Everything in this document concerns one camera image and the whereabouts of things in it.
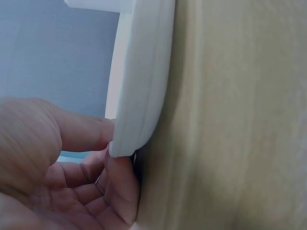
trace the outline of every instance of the skin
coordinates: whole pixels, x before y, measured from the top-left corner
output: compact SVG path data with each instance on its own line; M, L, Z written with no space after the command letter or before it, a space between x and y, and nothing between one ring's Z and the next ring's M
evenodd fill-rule
M128 230L139 184L128 157L108 154L113 129L42 99L0 99L0 229ZM93 152L76 164L56 162L61 150Z

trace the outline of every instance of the blue-gray background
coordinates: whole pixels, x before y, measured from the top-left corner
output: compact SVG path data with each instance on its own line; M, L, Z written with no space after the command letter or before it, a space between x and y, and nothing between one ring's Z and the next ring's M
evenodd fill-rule
M0 96L104 116L118 16L63 0L0 0Z

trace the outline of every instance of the white plastic object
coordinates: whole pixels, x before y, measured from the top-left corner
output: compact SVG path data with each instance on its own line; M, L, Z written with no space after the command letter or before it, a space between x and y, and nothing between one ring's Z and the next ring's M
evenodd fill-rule
M134 0L132 12L120 14L105 116L116 119L112 157L132 155L154 132L167 86L174 11L175 0Z
M133 0L64 0L72 8L131 13Z

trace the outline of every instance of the palm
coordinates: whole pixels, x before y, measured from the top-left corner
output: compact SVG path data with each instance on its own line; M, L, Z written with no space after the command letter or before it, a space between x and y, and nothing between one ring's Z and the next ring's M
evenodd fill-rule
M80 165L52 165L31 203L34 212L50 220L46 225L128 229L137 211L136 183L129 158L115 161L106 151L94 152Z

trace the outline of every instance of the beige surface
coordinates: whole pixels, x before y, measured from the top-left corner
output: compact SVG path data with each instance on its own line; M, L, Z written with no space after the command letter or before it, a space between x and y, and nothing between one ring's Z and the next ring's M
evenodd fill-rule
M143 230L307 229L307 1L177 0Z

